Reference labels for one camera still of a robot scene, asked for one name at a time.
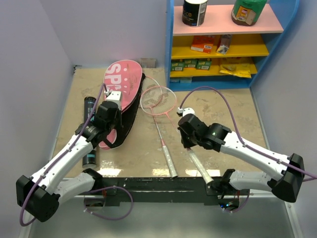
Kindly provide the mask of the pink racket bag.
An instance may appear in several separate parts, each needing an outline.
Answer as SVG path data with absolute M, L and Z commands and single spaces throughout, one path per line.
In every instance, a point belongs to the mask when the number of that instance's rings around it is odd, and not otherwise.
M 104 84 L 107 90 L 120 91 L 122 95 L 122 126 L 113 129 L 106 137 L 113 148 L 121 146 L 132 129 L 144 79 L 141 65 L 133 60 L 114 62 L 105 71 Z

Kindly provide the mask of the black shuttlecock tube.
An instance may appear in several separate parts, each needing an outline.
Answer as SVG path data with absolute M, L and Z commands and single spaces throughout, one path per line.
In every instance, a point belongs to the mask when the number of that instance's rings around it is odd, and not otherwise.
M 84 121 L 87 120 L 90 113 L 93 112 L 93 115 L 91 117 L 91 121 L 94 119 L 95 111 L 93 110 L 93 106 L 96 102 L 96 98 L 94 97 L 85 97 L 84 99 Z M 96 158 L 96 149 L 88 153 L 85 157 L 82 159 L 82 168 L 84 169 L 93 169 L 97 167 L 97 158 Z

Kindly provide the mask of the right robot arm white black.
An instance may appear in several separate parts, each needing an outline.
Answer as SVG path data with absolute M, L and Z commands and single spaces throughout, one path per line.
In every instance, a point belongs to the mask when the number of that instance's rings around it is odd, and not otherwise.
M 227 169 L 220 179 L 207 183 L 217 192 L 231 195 L 245 189 L 262 190 L 283 201 L 296 202 L 304 180 L 302 156 L 278 154 L 250 141 L 242 142 L 231 129 L 219 123 L 207 126 L 193 113 L 183 113 L 178 130 L 187 150 L 198 145 L 231 155 L 259 169 L 257 172 Z

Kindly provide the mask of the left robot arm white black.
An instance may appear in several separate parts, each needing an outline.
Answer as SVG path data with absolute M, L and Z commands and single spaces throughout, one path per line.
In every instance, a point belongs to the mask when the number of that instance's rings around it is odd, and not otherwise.
M 121 126 L 121 101 L 103 101 L 95 114 L 94 121 L 81 124 L 68 144 L 49 163 L 31 177 L 21 176 L 16 181 L 17 203 L 34 219 L 45 222 L 59 207 L 61 195 L 56 189 L 68 171 L 84 156 L 104 142 L 109 148 L 114 145 L 107 140 L 113 129 Z

